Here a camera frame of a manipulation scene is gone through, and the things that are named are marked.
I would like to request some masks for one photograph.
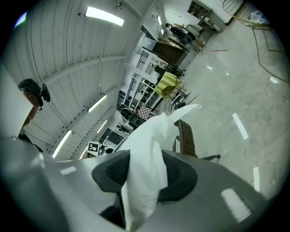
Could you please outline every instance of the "floor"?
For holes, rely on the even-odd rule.
[[[255,33],[261,63],[288,79],[284,55],[269,52],[263,32]],[[266,38],[269,49],[282,49],[272,32],[266,31]],[[252,29],[233,21],[212,36],[181,80],[191,92],[188,102],[199,94],[192,103],[202,105],[182,118],[192,127],[197,155],[220,154],[221,159],[213,162],[252,185],[253,169],[258,167],[260,192],[266,198],[275,196],[289,166],[289,84],[259,65]],[[169,101],[164,103],[158,106],[159,113],[167,113]],[[239,130],[235,113],[246,133]]]

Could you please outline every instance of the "wicker chair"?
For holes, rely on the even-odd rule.
[[[195,153],[194,139],[190,125],[182,120],[178,120],[177,122],[175,122],[175,125],[179,129],[179,136],[177,136],[177,140],[180,142],[180,153],[198,158]],[[176,151],[176,142],[174,142],[173,151]],[[209,157],[204,157],[202,159],[212,160],[214,158],[220,157],[220,155],[212,155]]]

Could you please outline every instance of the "yellow cloth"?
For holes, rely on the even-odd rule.
[[[165,93],[170,95],[179,84],[181,84],[181,81],[177,79],[175,75],[165,72],[160,82],[155,87],[155,92],[164,98],[167,97]]]

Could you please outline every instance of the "checkered board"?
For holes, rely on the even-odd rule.
[[[150,109],[147,107],[141,107],[138,111],[138,116],[143,118],[144,120],[147,120],[150,115]]]

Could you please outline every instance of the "black cap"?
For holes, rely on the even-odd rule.
[[[33,79],[25,79],[19,83],[18,88],[20,90],[26,90],[34,94],[39,99],[39,103],[41,106],[44,105],[41,99],[41,88],[39,87],[38,83],[36,83]]]

